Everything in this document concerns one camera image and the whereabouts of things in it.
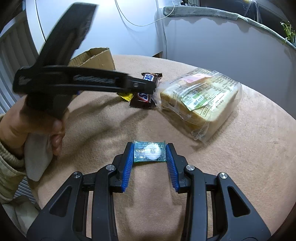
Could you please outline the left beige sleeve forearm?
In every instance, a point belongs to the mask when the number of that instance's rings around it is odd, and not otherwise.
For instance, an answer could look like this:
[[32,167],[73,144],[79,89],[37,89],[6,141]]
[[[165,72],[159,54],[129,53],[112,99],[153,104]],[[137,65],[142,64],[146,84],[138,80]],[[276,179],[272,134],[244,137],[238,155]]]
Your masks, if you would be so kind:
[[12,201],[26,174],[23,159],[25,139],[13,135],[12,140],[15,142],[11,147],[1,143],[1,204]]

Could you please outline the person's left hand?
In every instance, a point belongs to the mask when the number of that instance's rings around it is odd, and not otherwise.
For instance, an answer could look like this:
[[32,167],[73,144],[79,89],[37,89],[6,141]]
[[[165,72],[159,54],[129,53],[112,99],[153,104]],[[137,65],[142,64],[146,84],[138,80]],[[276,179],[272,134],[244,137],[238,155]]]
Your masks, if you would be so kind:
[[1,120],[1,143],[13,154],[21,157],[24,144],[31,133],[50,137],[53,155],[58,156],[65,136],[67,110],[62,119],[57,119],[27,107],[26,96],[19,99]]

